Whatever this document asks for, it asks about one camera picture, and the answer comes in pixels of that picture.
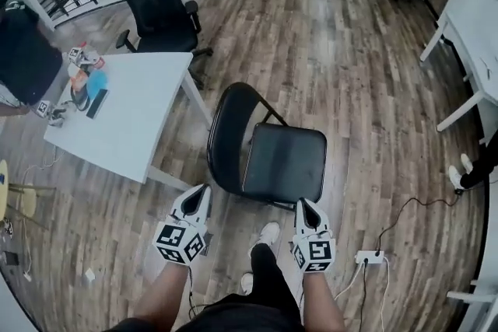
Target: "electrical outlet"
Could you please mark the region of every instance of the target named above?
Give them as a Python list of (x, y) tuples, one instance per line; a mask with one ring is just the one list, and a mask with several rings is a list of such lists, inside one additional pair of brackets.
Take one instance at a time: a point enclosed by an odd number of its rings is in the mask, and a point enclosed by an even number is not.
[(381, 250), (377, 255), (376, 250), (358, 250), (355, 256), (356, 263), (364, 263), (365, 259), (368, 260), (368, 264), (381, 264), (384, 261), (384, 251)]

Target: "phone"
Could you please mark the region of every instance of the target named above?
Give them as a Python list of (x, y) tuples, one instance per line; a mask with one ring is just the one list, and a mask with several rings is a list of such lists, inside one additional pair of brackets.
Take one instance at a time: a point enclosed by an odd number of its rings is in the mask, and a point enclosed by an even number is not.
[(97, 93), (95, 100), (92, 102), (90, 109), (86, 113), (86, 116), (90, 119), (95, 119), (96, 115), (99, 113), (100, 108), (102, 107), (103, 101), (106, 99), (109, 91), (107, 89), (100, 89)]

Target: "black chair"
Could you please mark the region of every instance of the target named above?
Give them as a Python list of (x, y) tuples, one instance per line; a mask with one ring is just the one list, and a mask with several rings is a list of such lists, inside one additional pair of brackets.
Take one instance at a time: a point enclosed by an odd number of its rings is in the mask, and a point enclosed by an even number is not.
[[(268, 112), (254, 127), (241, 173), (244, 133), (259, 103)], [(271, 116), (282, 125), (267, 123)], [(223, 93), (207, 148), (209, 169), (222, 189), (286, 209), (293, 209), (301, 197), (313, 202), (320, 199), (326, 152), (327, 139), (321, 132), (290, 127), (256, 90), (242, 82)]]
[[(126, 0), (132, 9), (137, 24), (140, 42), (135, 48), (128, 39), (130, 30), (121, 32), (116, 48), (126, 46), (131, 52), (154, 53), (192, 51), (197, 57), (201, 54), (212, 55), (212, 48), (194, 50), (198, 45), (197, 34), (201, 32), (198, 17), (198, 4), (181, 0)], [(192, 74), (196, 85), (203, 85)]]

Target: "black pants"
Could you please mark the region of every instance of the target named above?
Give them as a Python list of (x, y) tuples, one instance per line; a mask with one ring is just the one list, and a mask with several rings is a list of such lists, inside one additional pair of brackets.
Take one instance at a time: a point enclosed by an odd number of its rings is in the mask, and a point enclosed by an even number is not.
[(461, 177), (460, 185), (463, 188), (474, 187), (477, 183), (483, 181), (498, 165), (498, 131), (493, 135), (484, 154), (472, 163), (473, 169), (469, 174)]
[(254, 278), (252, 292), (247, 296), (233, 293), (213, 306), (227, 303), (258, 304), (279, 309), (300, 322), (299, 307), (268, 245), (259, 243), (252, 249), (251, 266)]

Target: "chair seat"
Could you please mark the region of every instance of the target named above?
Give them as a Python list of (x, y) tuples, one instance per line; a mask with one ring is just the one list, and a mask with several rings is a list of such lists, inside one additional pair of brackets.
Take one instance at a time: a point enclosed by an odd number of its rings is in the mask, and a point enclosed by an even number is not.
[(327, 139), (315, 130), (277, 124), (254, 128), (243, 192), (267, 201), (320, 199)]
[(144, 36), (137, 46), (139, 53), (192, 51), (197, 47), (197, 34), (192, 24), (178, 25), (172, 30)]

